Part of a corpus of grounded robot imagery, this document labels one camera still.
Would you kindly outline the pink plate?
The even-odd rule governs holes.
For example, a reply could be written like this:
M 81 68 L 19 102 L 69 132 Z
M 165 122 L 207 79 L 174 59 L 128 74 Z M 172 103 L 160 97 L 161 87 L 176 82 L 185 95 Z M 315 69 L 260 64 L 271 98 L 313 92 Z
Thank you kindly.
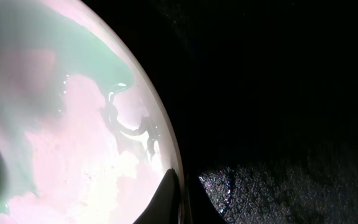
M 166 171 L 168 114 L 81 1 L 0 1 L 0 223 L 134 223 Z

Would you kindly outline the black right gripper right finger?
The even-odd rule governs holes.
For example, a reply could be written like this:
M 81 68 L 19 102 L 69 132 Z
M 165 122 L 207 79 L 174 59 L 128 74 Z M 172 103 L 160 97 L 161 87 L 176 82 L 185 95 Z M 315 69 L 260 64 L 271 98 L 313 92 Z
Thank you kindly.
M 194 224 L 226 224 L 214 208 L 197 175 L 188 176 L 188 195 Z

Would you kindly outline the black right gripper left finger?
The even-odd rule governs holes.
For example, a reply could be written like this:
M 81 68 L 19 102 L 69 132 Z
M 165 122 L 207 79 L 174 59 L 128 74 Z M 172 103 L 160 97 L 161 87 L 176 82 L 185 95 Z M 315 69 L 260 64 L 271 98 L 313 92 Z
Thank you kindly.
M 180 186 L 174 169 L 168 169 L 150 203 L 134 224 L 179 224 Z

